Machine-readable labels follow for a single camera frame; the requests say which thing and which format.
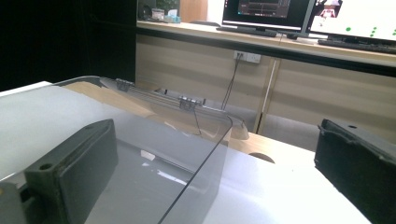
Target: clear acrylic lid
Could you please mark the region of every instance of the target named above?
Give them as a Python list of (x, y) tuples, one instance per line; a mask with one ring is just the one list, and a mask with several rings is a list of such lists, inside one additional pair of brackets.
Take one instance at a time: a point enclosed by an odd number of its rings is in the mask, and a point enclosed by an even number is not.
[(26, 167), (84, 126), (113, 119), (118, 164), (85, 223), (166, 223), (191, 198), (210, 202), (224, 162), (215, 151), (227, 145), (234, 119), (130, 84), (79, 77), (0, 97), (0, 180), (20, 187)]

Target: wall socket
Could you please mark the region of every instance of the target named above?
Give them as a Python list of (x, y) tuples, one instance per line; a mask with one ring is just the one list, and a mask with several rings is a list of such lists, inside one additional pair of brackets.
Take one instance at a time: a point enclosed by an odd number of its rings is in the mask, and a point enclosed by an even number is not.
[(233, 52), (233, 58), (237, 59), (239, 57), (239, 55), (241, 55), (240, 60), (241, 61), (246, 61), (246, 62), (250, 62), (250, 63), (260, 63), (260, 59), (262, 58), (262, 56), (260, 54), (254, 54), (254, 53), (247, 53), (244, 51), (239, 51), (239, 50), (235, 50)]

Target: screw hole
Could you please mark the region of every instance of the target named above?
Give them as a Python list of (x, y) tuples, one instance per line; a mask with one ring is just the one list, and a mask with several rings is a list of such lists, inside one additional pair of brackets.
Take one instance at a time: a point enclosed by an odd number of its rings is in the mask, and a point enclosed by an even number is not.
[(40, 170), (48, 170), (50, 167), (52, 166), (52, 164), (44, 164), (40, 166)]

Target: black cabinet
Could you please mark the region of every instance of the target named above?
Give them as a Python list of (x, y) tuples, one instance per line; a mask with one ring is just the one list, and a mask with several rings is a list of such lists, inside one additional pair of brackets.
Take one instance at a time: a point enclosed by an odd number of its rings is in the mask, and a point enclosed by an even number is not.
[(134, 81), (136, 1), (0, 2), (0, 91), (99, 76)]

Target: computer monitor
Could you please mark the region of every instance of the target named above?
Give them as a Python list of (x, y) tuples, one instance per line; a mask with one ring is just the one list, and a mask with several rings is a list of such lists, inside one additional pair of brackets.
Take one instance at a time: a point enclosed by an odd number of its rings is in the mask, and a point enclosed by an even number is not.
[(307, 32), (346, 41), (396, 43), (393, 0), (315, 0)]
[(308, 4), (309, 0), (225, 0), (222, 24), (299, 33)]

